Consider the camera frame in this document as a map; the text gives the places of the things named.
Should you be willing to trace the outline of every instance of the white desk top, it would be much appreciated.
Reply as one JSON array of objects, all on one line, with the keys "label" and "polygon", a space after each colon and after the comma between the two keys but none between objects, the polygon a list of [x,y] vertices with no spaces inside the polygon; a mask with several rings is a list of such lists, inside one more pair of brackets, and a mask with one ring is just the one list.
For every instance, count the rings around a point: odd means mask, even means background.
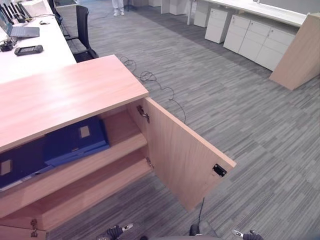
[{"label": "white desk top", "polygon": [[247,13],[273,19],[281,23],[301,27],[307,15],[266,4],[257,4],[252,0],[206,0],[207,2],[243,10]]},{"label": "white desk top", "polygon": [[[48,2],[44,0],[44,3],[48,12],[39,14],[52,14]],[[40,25],[41,20],[50,24]],[[26,27],[40,27],[40,37],[19,40],[13,50],[0,51],[0,84],[76,63],[54,16],[38,17]],[[0,31],[1,41],[7,35],[1,28]],[[43,52],[26,56],[16,56],[14,53],[17,47],[34,45],[42,45]]]}]

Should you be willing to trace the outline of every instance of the black cable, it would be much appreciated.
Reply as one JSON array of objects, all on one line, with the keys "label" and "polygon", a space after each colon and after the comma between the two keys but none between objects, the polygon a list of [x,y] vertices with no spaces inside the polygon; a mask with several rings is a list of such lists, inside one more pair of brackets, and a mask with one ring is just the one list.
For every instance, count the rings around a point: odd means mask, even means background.
[{"label": "black cable", "polygon": [[40,14],[40,15],[37,15],[37,16],[33,16],[33,18],[44,18],[44,17],[49,17],[49,16],[56,16],[55,14],[50,14],[50,13],[44,13],[44,14]]},{"label": "black cable", "polygon": [[[92,21],[95,21],[95,20],[98,20],[98,19],[104,19],[106,17],[108,17],[114,10],[112,9],[110,12],[108,12],[105,16],[100,16],[100,17],[97,17],[97,18],[94,18],[92,20],[90,20],[90,23],[92,23]],[[93,27],[93,28],[96,28],[96,29],[102,29],[103,26],[94,26],[92,24],[89,24],[90,27]]]},{"label": "black cable", "polygon": [[205,198],[203,198],[202,200],[202,204],[199,212],[198,226],[200,226],[200,217],[201,217],[202,208],[204,207],[204,203],[205,203]]},{"label": "black cable", "polygon": [[172,97],[169,98],[168,100],[175,102],[179,106],[179,108],[182,110],[183,115],[184,115],[183,123],[184,124],[186,123],[186,120],[187,120],[186,112],[185,112],[184,108],[181,106],[181,104],[174,99],[175,98],[175,91],[171,87],[169,87],[169,86],[162,87],[161,84],[158,82],[157,77],[150,71],[143,71],[140,74],[140,76],[137,76],[135,74],[135,71],[137,69],[137,64],[134,60],[131,60],[131,59],[127,58],[126,56],[122,56],[122,57],[120,57],[120,61],[131,71],[131,73],[138,80],[140,80],[140,82],[142,82],[142,83],[155,82],[158,84],[161,91],[166,90],[166,89],[170,89],[172,91]]}]

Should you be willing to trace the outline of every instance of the cable on floor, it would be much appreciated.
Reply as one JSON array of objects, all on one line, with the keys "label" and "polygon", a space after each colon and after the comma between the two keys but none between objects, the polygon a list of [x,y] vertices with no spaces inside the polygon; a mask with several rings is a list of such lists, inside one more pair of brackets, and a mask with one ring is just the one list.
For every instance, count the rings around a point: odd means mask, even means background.
[{"label": "cable on floor", "polygon": [[202,204],[201,204],[201,208],[200,208],[200,212],[199,212],[199,218],[198,218],[198,226],[200,226],[201,212],[202,212],[202,208],[204,207],[204,203],[205,203],[205,198],[203,198],[203,200],[202,200]]},{"label": "cable on floor", "polygon": [[95,25],[92,25],[92,24],[91,24],[92,21],[95,21],[95,20],[98,20],[98,19],[104,19],[104,18],[108,17],[108,16],[109,16],[111,13],[113,13],[113,12],[114,12],[114,9],[112,9],[110,12],[108,12],[105,16],[100,16],[100,17],[97,17],[97,18],[94,18],[94,19],[90,20],[89,26],[90,26],[90,27],[93,27],[93,28],[96,28],[96,29],[102,29],[103,26],[95,26]]},{"label": "cable on floor", "polygon": [[142,83],[155,82],[156,84],[158,84],[161,91],[166,90],[166,89],[170,89],[172,91],[172,97],[170,97],[168,100],[175,102],[179,106],[179,108],[182,110],[183,115],[184,115],[183,123],[184,124],[186,123],[186,120],[187,120],[186,112],[185,112],[184,108],[181,106],[181,104],[175,100],[175,91],[171,87],[169,87],[169,86],[162,87],[161,84],[158,82],[157,77],[150,71],[143,71],[143,72],[141,72],[140,76],[136,75],[135,71],[137,69],[137,63],[134,60],[131,60],[131,59],[127,58],[126,56],[122,56],[122,57],[120,57],[120,61],[131,71],[131,73],[140,82],[142,82]]}]

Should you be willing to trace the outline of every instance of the blue folder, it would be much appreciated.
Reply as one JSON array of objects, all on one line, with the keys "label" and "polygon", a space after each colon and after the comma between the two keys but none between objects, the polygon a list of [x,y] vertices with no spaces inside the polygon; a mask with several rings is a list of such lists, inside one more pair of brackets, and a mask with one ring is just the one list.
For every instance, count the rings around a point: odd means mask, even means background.
[{"label": "blue folder", "polygon": [[93,116],[46,134],[44,161],[56,167],[109,147],[103,121]]},{"label": "blue folder", "polygon": [[0,154],[0,189],[25,181],[53,168],[44,162],[45,138],[39,138]]}]

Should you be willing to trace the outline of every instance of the white filing cabinet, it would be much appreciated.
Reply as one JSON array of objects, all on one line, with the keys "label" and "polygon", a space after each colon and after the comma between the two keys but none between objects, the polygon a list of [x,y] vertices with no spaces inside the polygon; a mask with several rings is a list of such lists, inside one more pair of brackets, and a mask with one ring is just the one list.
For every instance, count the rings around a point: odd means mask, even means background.
[{"label": "white filing cabinet", "polygon": [[247,33],[249,24],[249,18],[233,15],[223,46],[235,53],[238,53]]},{"label": "white filing cabinet", "polygon": [[238,53],[255,61],[270,29],[269,25],[251,20]]},{"label": "white filing cabinet", "polygon": [[256,63],[273,71],[295,39],[298,29],[294,27],[273,26],[257,55]]},{"label": "white filing cabinet", "polygon": [[181,15],[186,13],[186,0],[170,0],[169,12],[173,15]]},{"label": "white filing cabinet", "polygon": [[218,5],[210,3],[205,0],[198,0],[196,2],[196,10],[194,14],[193,25],[206,28],[210,16],[211,8],[217,8]]},{"label": "white filing cabinet", "polygon": [[211,8],[204,38],[218,44],[224,42],[233,13],[231,9]]},{"label": "white filing cabinet", "polygon": [[149,6],[151,7],[160,7],[161,0],[149,0]]}]

